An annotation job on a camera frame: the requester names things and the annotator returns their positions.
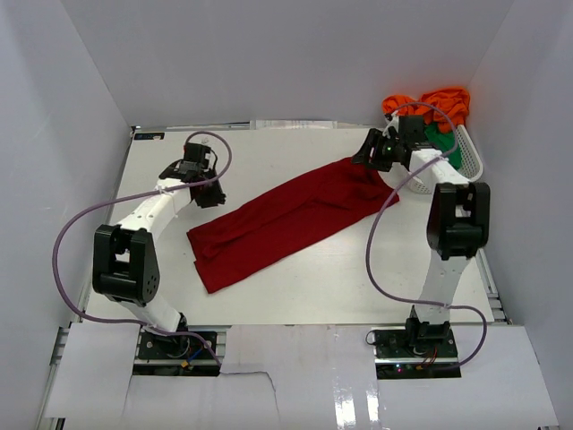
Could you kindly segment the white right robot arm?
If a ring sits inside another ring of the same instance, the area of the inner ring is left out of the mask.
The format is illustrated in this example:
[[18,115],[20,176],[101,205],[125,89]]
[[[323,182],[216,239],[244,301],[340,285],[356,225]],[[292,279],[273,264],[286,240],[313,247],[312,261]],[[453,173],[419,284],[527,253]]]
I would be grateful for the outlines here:
[[422,294],[410,301],[404,344],[425,357],[449,334],[453,294],[489,235],[490,188],[463,178],[411,118],[371,129],[352,157],[276,186],[189,232],[196,267],[214,293],[313,245],[398,199],[381,172],[399,164],[433,189],[426,237],[432,251]]

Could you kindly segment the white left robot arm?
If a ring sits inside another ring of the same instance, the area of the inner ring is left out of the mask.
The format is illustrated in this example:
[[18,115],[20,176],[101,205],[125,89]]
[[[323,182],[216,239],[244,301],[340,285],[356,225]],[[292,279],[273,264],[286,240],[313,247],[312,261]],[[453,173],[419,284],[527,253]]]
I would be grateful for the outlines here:
[[178,327],[182,315],[159,292],[160,273],[155,240],[195,202],[209,208],[225,202],[214,168],[192,176],[194,187],[177,177],[160,178],[155,193],[115,225],[102,225],[94,235],[92,287],[129,310],[145,326],[160,329],[158,346],[169,357],[180,357],[189,335]]

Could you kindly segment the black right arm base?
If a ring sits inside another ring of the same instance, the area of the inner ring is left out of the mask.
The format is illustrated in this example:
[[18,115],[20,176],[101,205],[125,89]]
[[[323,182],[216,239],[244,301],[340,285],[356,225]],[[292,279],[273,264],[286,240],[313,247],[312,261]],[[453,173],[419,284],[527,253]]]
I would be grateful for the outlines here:
[[379,381],[457,379],[458,348],[450,331],[445,340],[410,344],[405,329],[370,330],[365,342],[373,348]]

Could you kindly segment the red t shirt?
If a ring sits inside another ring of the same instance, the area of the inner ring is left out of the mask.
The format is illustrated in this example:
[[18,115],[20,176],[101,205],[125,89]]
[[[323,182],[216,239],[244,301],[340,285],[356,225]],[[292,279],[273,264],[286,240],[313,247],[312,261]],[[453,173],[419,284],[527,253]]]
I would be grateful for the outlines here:
[[190,229],[195,268],[214,294],[397,203],[392,192],[348,158],[308,171]]

